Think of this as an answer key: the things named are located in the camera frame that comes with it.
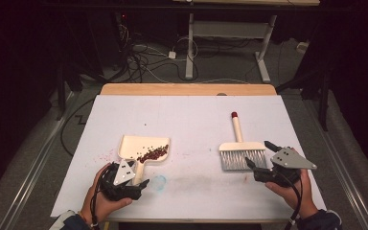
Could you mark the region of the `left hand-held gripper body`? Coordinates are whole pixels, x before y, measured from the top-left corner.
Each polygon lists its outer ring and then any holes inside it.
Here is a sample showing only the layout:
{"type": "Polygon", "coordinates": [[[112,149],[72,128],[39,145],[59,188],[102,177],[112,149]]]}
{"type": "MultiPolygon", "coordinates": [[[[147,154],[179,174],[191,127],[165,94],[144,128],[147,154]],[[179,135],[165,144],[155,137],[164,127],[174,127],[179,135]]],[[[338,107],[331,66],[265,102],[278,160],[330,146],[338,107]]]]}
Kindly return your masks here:
{"type": "Polygon", "coordinates": [[[126,197],[137,200],[141,196],[141,188],[127,185],[134,176],[127,161],[122,160],[119,164],[111,163],[100,177],[100,191],[111,201],[126,197]]]}

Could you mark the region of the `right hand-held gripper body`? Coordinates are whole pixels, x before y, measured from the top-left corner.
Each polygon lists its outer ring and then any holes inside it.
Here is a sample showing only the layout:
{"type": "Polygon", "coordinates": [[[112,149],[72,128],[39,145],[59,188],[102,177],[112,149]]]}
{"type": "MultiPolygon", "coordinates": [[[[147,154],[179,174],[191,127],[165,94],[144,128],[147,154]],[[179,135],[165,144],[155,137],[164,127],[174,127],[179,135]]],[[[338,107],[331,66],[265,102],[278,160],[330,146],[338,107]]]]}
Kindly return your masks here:
{"type": "Polygon", "coordinates": [[[300,170],[316,170],[317,166],[290,147],[269,147],[275,154],[270,158],[273,167],[263,169],[254,167],[256,181],[273,182],[281,187],[290,187],[300,179],[300,170]]]}

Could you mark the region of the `cream plastic dustpan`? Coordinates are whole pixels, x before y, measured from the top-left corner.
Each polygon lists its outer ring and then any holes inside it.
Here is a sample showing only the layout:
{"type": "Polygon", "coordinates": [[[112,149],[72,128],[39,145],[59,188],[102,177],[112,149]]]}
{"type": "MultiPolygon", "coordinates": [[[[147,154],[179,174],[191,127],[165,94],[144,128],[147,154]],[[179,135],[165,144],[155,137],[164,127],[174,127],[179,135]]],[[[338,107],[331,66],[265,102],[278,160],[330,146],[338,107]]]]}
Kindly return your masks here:
{"type": "Polygon", "coordinates": [[[132,179],[133,185],[138,185],[144,181],[144,168],[148,162],[161,162],[168,157],[170,146],[170,139],[165,137],[123,136],[119,148],[119,156],[126,161],[135,161],[135,177],[132,179]],[[140,163],[137,160],[138,157],[144,155],[148,151],[166,145],[169,146],[168,153],[159,159],[148,160],[145,163],[140,163]]]}

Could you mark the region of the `cream brush with red cap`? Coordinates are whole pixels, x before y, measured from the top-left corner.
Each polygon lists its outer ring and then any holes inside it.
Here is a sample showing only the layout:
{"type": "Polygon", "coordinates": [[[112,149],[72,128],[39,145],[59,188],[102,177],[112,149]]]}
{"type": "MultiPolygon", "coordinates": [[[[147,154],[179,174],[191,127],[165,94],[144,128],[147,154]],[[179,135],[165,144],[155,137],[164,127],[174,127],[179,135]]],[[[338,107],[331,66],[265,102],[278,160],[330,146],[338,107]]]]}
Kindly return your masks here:
{"type": "Polygon", "coordinates": [[[257,167],[265,168],[266,147],[258,142],[244,142],[238,113],[231,113],[232,124],[235,132],[235,143],[223,143],[219,146],[222,169],[225,172],[245,172],[250,168],[245,159],[251,160],[257,167]]]}

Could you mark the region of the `pile of red beans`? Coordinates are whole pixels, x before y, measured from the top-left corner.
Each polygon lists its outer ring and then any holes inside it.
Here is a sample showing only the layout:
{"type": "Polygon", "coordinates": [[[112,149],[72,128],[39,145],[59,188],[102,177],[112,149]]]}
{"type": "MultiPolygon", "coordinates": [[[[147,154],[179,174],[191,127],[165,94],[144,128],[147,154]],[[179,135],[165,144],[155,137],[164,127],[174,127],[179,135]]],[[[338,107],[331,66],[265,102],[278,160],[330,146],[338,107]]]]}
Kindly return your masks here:
{"type": "Polygon", "coordinates": [[[145,163],[148,160],[157,160],[160,157],[166,155],[168,153],[168,149],[169,149],[168,145],[161,146],[161,147],[158,147],[156,149],[151,149],[150,151],[148,151],[144,155],[138,157],[137,160],[140,163],[145,163]]]}

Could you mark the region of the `person's left hand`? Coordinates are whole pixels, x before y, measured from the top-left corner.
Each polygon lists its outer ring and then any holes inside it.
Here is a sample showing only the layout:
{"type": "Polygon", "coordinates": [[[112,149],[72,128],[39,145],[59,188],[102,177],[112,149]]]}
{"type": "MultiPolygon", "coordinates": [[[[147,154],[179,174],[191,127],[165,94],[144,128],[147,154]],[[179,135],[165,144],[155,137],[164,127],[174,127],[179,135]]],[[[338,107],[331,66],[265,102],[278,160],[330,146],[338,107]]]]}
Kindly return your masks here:
{"type": "Polygon", "coordinates": [[[131,198],[123,198],[119,201],[110,201],[108,200],[103,193],[96,192],[96,186],[100,175],[102,172],[109,166],[109,163],[104,165],[97,173],[94,178],[93,184],[87,191],[85,196],[84,202],[82,204],[81,209],[79,210],[79,215],[85,221],[87,225],[92,224],[92,214],[91,214],[91,199],[93,196],[96,197],[96,204],[95,204],[95,215],[97,217],[97,222],[101,222],[106,220],[107,217],[114,211],[122,209],[132,203],[131,198]]]}

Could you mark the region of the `person's right hand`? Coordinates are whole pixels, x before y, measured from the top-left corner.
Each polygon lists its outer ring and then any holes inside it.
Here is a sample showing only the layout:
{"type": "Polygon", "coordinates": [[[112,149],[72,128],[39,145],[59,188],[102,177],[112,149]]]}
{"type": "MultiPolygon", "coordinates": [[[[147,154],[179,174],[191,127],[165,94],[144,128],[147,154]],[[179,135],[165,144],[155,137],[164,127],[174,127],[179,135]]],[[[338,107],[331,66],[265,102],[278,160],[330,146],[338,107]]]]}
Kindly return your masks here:
{"type": "Polygon", "coordinates": [[[292,187],[284,188],[273,182],[266,182],[265,186],[276,195],[282,197],[286,204],[293,210],[299,207],[299,216],[301,219],[308,218],[318,212],[312,200],[311,180],[307,170],[301,170],[300,181],[294,184],[299,195],[295,193],[292,187]]]}

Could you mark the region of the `black metal stand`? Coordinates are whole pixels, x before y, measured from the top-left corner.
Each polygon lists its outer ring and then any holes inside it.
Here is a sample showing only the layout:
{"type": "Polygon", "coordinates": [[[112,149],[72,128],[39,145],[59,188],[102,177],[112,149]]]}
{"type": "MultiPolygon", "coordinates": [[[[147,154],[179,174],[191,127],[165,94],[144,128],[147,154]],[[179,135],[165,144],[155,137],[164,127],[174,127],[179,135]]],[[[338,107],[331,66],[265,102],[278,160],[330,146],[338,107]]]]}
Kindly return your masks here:
{"type": "Polygon", "coordinates": [[[70,90],[75,88],[75,77],[72,68],[67,62],[60,62],[57,67],[57,103],[58,113],[57,120],[59,121],[66,109],[66,90],[65,85],[68,85],[70,90]]]}
{"type": "Polygon", "coordinates": [[[292,80],[280,84],[275,88],[277,93],[289,88],[301,90],[303,100],[318,100],[318,122],[324,131],[327,127],[327,110],[330,87],[331,70],[324,64],[296,74],[292,80]]]}

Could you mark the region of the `white board table cover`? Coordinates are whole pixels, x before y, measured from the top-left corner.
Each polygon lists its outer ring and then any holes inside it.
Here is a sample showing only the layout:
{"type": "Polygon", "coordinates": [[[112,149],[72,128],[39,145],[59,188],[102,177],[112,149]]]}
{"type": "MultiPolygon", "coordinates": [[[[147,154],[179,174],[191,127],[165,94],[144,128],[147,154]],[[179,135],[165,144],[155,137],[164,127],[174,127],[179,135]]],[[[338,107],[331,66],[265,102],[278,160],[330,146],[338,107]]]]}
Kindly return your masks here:
{"type": "Polygon", "coordinates": [[[279,96],[99,96],[52,214],[81,208],[96,172],[116,160],[125,135],[167,137],[170,152],[148,162],[139,200],[117,221],[284,222],[291,209],[249,172],[224,172],[219,145],[234,141],[238,113],[247,142],[301,148],[279,96]]]}

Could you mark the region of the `wooden table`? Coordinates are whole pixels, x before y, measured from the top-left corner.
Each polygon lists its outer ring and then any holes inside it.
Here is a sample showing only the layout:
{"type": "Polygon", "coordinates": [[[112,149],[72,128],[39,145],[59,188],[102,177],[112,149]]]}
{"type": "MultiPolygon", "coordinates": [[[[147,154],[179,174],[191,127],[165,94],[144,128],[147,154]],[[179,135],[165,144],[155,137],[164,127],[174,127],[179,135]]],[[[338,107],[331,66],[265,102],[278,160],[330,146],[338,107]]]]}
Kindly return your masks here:
{"type": "Polygon", "coordinates": [[[270,86],[108,84],[86,131],[88,149],[119,147],[124,135],[170,139],[162,162],[148,162],[140,200],[111,215],[127,222],[276,222],[291,211],[251,172],[224,172],[219,145],[235,140],[231,113],[244,140],[293,144],[282,98],[270,86]]]}

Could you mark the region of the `aluminium floor rail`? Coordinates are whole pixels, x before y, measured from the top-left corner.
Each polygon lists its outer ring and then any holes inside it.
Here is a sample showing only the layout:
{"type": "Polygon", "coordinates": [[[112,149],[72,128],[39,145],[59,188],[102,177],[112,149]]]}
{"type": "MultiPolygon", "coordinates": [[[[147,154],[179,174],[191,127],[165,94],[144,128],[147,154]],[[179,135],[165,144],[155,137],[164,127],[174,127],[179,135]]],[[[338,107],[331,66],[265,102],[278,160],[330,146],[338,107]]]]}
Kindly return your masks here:
{"type": "Polygon", "coordinates": [[[76,104],[79,97],[79,93],[70,92],[66,98],[65,104],[68,105],[62,114],[56,119],[53,129],[51,130],[49,136],[44,141],[37,157],[34,159],[27,176],[21,184],[8,212],[4,215],[0,221],[0,230],[12,230],[15,226],[26,202],[32,193],[35,183],[39,179],[41,172],[47,162],[47,159],[52,150],[52,146],[60,130],[63,128],[66,120],[66,116],[69,114],[70,108],[76,104]]]}
{"type": "Polygon", "coordinates": [[[329,132],[325,131],[319,123],[314,103],[311,101],[304,101],[304,104],[327,146],[327,155],[330,159],[330,163],[335,170],[335,174],[356,214],[362,230],[368,230],[368,207],[365,204],[363,195],[359,191],[358,186],[354,183],[354,179],[349,175],[348,168],[345,166],[342,156],[337,151],[336,145],[329,132]]]}

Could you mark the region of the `white metal desk frame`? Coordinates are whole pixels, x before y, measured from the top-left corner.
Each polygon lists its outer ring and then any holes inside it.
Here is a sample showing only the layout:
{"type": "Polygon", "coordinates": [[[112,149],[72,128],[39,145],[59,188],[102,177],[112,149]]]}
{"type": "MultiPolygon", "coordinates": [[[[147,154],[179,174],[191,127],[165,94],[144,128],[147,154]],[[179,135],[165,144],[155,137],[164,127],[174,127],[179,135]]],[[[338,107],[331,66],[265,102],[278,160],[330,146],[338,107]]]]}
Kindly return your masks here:
{"type": "Polygon", "coordinates": [[[263,41],[262,48],[254,54],[262,81],[271,83],[270,76],[265,65],[265,53],[275,27],[277,16],[271,15],[267,22],[224,22],[196,20],[189,14],[188,48],[186,55],[185,79],[194,78],[194,58],[197,45],[194,37],[224,37],[224,38],[258,38],[263,41]]]}

